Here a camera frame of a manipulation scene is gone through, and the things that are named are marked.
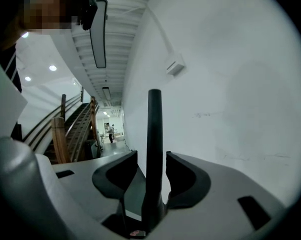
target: round ceiling light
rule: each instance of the round ceiling light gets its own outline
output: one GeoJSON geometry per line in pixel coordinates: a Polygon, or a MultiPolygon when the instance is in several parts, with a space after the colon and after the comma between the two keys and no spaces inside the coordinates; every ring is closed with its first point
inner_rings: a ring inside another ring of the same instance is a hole
{"type": "Polygon", "coordinates": [[[51,71],[56,71],[56,70],[57,70],[57,67],[55,67],[54,65],[51,65],[51,66],[49,66],[49,70],[51,70],[51,71]]]}
{"type": "Polygon", "coordinates": [[[25,34],[23,34],[21,37],[22,38],[27,38],[29,36],[29,33],[28,32],[26,32],[25,34]]]}

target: black curved bracket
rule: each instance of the black curved bracket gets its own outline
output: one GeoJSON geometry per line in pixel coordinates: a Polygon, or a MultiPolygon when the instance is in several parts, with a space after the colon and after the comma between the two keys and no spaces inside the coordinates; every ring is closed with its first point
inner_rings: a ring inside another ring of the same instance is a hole
{"type": "Polygon", "coordinates": [[[137,151],[98,168],[92,175],[92,183],[107,198],[124,196],[137,171],[137,151]]]}
{"type": "Polygon", "coordinates": [[[171,187],[168,209],[193,207],[211,188],[211,179],[207,172],[170,151],[166,152],[166,175],[171,187]]]}

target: black pole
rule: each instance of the black pole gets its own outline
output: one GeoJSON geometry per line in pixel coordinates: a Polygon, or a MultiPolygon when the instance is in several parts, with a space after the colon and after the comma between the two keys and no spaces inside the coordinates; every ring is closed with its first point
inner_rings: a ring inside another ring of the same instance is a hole
{"type": "Polygon", "coordinates": [[[151,232],[164,216],[163,177],[163,114],[162,92],[148,92],[146,193],[141,209],[141,222],[151,232]]]}

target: rectangular ceiling light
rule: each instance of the rectangular ceiling light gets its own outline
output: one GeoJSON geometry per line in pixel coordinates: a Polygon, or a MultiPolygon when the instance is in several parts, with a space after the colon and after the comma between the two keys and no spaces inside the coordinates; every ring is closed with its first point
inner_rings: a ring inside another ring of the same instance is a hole
{"type": "Polygon", "coordinates": [[[106,100],[108,101],[112,100],[110,89],[108,87],[103,87],[102,91],[104,92],[106,100]]]}
{"type": "Polygon", "coordinates": [[[105,23],[108,2],[106,0],[97,0],[96,2],[98,9],[89,30],[90,41],[96,67],[104,69],[106,68],[105,23]]]}

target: black vertical rod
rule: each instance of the black vertical rod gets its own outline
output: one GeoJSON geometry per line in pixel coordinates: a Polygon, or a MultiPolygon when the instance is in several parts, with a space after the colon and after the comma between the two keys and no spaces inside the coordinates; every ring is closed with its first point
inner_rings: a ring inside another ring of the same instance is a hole
{"type": "Polygon", "coordinates": [[[142,204],[141,222],[151,232],[164,216],[162,200],[163,177],[163,113],[162,92],[148,92],[146,193],[142,204]]]}

